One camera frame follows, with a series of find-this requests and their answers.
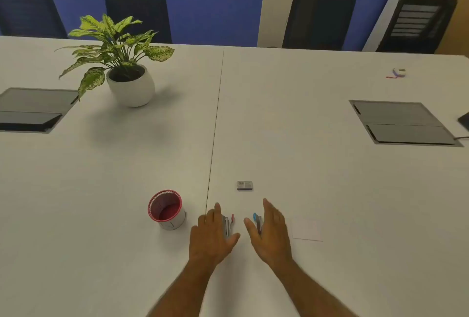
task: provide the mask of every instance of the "white plant pot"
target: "white plant pot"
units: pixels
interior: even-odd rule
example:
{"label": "white plant pot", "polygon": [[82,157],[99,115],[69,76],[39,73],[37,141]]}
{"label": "white plant pot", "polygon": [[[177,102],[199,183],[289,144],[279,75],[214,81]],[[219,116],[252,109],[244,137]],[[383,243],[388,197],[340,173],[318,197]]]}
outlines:
{"label": "white plant pot", "polygon": [[145,66],[139,64],[145,69],[144,74],[136,80],[125,83],[117,82],[109,78],[106,73],[107,83],[117,102],[127,107],[139,107],[149,103],[155,95],[155,83],[151,78]]}

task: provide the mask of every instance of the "forearm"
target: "forearm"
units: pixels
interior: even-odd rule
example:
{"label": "forearm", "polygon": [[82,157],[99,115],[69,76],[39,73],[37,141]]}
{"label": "forearm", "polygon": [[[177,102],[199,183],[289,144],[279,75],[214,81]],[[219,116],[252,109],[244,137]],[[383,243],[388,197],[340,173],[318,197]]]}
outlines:
{"label": "forearm", "polygon": [[337,298],[291,261],[273,268],[301,317],[355,317]]}
{"label": "forearm", "polygon": [[148,317],[197,317],[213,268],[188,261]]}

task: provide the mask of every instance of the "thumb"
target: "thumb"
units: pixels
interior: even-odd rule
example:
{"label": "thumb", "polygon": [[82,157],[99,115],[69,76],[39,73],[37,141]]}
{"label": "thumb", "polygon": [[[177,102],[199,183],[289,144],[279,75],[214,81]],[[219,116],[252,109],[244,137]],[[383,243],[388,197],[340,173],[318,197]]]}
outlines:
{"label": "thumb", "polygon": [[249,218],[244,219],[244,225],[246,226],[246,229],[248,230],[249,237],[251,237],[252,245],[256,246],[261,239],[261,237],[259,236],[259,233],[257,232],[256,225]]}
{"label": "thumb", "polygon": [[226,243],[228,244],[228,249],[229,249],[230,252],[235,247],[236,243],[238,243],[239,237],[241,237],[241,234],[240,233],[235,233],[234,235],[230,236],[226,240]]}

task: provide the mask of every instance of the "person's left hand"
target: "person's left hand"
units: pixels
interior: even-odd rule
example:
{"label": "person's left hand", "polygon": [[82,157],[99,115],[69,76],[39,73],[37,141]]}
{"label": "person's left hand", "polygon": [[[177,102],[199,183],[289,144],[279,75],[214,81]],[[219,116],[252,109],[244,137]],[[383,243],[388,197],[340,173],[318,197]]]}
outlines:
{"label": "person's left hand", "polygon": [[198,225],[191,229],[189,261],[202,264],[213,272],[215,267],[226,258],[241,235],[235,233],[228,239],[223,236],[220,204],[199,217]]}

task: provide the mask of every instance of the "mesh chair back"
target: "mesh chair back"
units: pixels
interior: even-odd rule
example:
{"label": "mesh chair back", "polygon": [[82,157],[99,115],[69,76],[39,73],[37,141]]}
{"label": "mesh chair back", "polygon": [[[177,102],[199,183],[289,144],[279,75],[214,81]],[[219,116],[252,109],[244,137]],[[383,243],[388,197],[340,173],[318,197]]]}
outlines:
{"label": "mesh chair back", "polygon": [[356,0],[293,0],[282,48],[341,50]]}
{"label": "mesh chair back", "polygon": [[54,0],[0,0],[4,36],[67,38]]}
{"label": "mesh chair back", "polygon": [[399,0],[377,52],[435,53],[456,0]]}
{"label": "mesh chair back", "polygon": [[129,16],[141,20],[143,24],[132,24],[125,29],[131,35],[154,30],[158,33],[153,36],[153,43],[173,43],[166,0],[106,0],[106,10],[114,22]]}

